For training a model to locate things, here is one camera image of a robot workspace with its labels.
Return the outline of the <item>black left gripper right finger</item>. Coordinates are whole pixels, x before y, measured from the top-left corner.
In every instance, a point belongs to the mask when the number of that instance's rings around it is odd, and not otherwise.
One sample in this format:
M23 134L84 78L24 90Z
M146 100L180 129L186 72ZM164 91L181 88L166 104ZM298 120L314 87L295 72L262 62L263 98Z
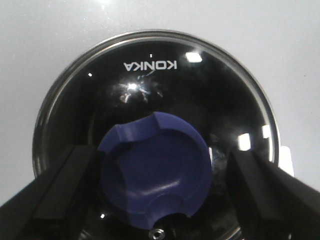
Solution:
M233 150L226 186L244 239L320 238L320 193L275 163Z

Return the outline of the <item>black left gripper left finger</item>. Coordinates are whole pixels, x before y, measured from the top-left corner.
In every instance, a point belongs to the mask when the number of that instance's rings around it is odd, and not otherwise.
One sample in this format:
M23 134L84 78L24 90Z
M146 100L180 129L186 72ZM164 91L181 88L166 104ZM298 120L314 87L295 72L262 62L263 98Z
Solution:
M71 145L0 208L2 240L77 240L96 195L98 151Z

